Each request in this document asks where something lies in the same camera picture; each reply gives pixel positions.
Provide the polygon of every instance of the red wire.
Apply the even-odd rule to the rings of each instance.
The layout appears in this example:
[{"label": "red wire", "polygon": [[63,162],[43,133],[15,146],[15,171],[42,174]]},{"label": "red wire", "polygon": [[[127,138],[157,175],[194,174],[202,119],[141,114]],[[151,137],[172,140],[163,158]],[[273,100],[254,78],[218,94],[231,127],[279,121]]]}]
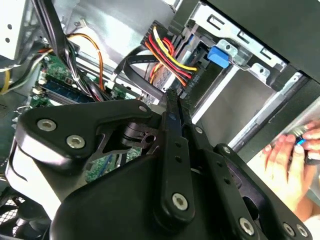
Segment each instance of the red wire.
[{"label": "red wire", "polygon": [[178,75],[176,72],[174,72],[170,67],[169,65],[163,61],[163,59],[161,59],[161,57],[159,57],[155,50],[151,47],[150,43],[145,41],[144,42],[145,46],[150,50],[150,52],[155,56],[155,58],[158,59],[159,62],[161,62],[166,68],[168,68],[168,70],[175,75],[175,77],[179,80],[179,82],[185,87],[187,84],[186,82],[181,78],[180,75]]},{"label": "red wire", "polygon": [[162,59],[165,60],[165,62],[174,69],[175,72],[178,72],[184,76],[186,76],[188,79],[191,79],[191,75],[189,75],[188,73],[181,71],[180,69],[178,69],[175,65],[173,65],[167,58],[165,58],[165,56],[162,54],[162,52],[159,50],[159,48],[155,45],[154,41],[152,40],[151,35],[149,35],[149,42],[151,43],[151,45],[153,46],[153,48],[156,50],[156,52],[161,56]]},{"label": "red wire", "polygon": [[163,41],[170,46],[171,55],[173,55],[173,54],[174,54],[174,51],[175,51],[175,47],[174,47],[174,45],[172,44],[172,42],[171,42],[168,38],[166,38],[166,37],[163,39]]},{"label": "red wire", "polygon": [[[168,42],[166,42],[165,39],[163,39],[162,41],[163,41],[163,43],[167,46],[168,51],[169,51],[169,54],[172,56],[173,53],[174,53],[174,50],[172,49],[173,46],[170,45]],[[150,78],[150,83],[152,83],[153,75],[156,73],[157,70],[160,69],[160,67],[158,67],[158,69],[156,70],[156,68],[157,68],[157,66],[158,66],[159,64],[162,65],[162,63],[158,63],[158,64],[154,65],[153,68],[152,68],[152,70],[151,70],[151,72],[150,72],[150,77],[149,77],[149,78]]]},{"label": "red wire", "polygon": [[162,42],[166,45],[166,48],[168,49],[169,54],[172,56],[172,51],[171,51],[171,46],[170,46],[170,44],[167,43],[166,41],[163,41],[163,40],[162,40]]}]

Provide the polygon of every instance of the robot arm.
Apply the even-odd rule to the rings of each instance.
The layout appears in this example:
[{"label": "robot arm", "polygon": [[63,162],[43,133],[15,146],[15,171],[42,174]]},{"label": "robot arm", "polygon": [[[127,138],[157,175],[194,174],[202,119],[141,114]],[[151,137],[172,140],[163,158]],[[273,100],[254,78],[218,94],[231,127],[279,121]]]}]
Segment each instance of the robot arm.
[{"label": "robot arm", "polygon": [[[171,91],[163,113],[138,100],[36,108],[19,120],[6,169],[52,219],[50,239],[312,239],[227,145],[212,148]],[[142,156],[85,184],[86,164]]]}]

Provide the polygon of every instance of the metal screw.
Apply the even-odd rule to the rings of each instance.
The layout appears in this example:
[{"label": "metal screw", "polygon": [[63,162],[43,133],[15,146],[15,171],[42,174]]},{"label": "metal screw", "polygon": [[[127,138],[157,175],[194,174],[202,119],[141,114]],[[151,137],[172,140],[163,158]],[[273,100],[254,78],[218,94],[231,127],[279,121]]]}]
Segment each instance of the metal screw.
[{"label": "metal screw", "polygon": [[172,196],[172,202],[173,204],[176,206],[177,209],[181,210],[181,211],[185,211],[188,208],[188,201],[185,198],[185,196],[183,196],[180,193],[175,193]]},{"label": "metal screw", "polygon": [[139,106],[139,109],[140,109],[142,112],[147,112],[147,109],[146,109],[144,106]]},{"label": "metal screw", "polygon": [[252,226],[252,224],[246,218],[241,217],[239,219],[239,223],[240,223],[240,226],[243,229],[243,231],[245,231],[245,233],[247,233],[250,236],[255,234],[254,227]]},{"label": "metal screw", "polygon": [[82,149],[85,143],[85,140],[78,135],[71,135],[66,138],[66,144],[73,149]]},{"label": "metal screw", "polygon": [[57,128],[57,125],[54,121],[51,121],[50,119],[41,119],[36,124],[39,129],[46,132],[51,132]]},{"label": "metal screw", "polygon": [[230,149],[226,146],[223,147],[223,150],[227,153],[227,154],[230,154]]},{"label": "metal screw", "polygon": [[308,237],[307,231],[301,225],[297,224],[296,227],[298,228],[302,236],[304,236],[305,238]]},{"label": "metal screw", "polygon": [[196,126],[195,127],[195,130],[198,132],[198,133],[200,133],[200,134],[202,134],[204,131],[202,131],[202,129],[200,128],[200,127],[198,127],[198,126]]},{"label": "metal screw", "polygon": [[295,231],[292,229],[292,227],[290,227],[287,223],[283,223],[283,227],[284,227],[284,229],[286,230],[286,232],[288,233],[288,234],[290,234],[291,236],[295,236],[296,234],[295,234]]}]

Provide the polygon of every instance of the screw hole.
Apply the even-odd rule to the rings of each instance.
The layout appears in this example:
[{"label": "screw hole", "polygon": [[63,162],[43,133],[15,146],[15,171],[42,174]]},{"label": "screw hole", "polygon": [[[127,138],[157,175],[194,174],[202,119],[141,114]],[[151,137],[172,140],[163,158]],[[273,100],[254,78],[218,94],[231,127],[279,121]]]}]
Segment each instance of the screw hole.
[{"label": "screw hole", "polygon": [[44,123],[42,123],[42,126],[44,126],[45,128],[51,128],[52,124],[45,121]]},{"label": "screw hole", "polygon": [[80,144],[80,140],[77,139],[77,138],[72,139],[71,142],[72,142],[73,144]]},{"label": "screw hole", "polygon": [[145,142],[146,142],[147,144],[149,144],[149,143],[152,143],[155,139],[156,139],[155,136],[150,135],[150,136],[147,136],[147,137],[145,138]]},{"label": "screw hole", "polygon": [[224,178],[223,180],[224,180],[224,182],[225,182],[226,184],[228,184],[228,185],[231,184],[231,182],[230,182],[230,180],[229,180],[228,178]]},{"label": "screw hole", "polygon": [[175,160],[176,160],[178,163],[182,163],[182,159],[181,159],[181,157],[179,157],[179,156],[175,156]]}]

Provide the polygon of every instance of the cooling fan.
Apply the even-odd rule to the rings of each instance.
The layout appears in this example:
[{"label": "cooling fan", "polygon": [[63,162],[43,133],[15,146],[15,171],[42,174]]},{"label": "cooling fan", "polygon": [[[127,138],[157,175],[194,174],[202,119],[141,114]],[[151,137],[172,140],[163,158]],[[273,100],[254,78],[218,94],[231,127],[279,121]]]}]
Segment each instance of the cooling fan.
[{"label": "cooling fan", "polygon": [[43,239],[51,221],[41,205],[11,187],[2,192],[0,205],[0,239]]}]

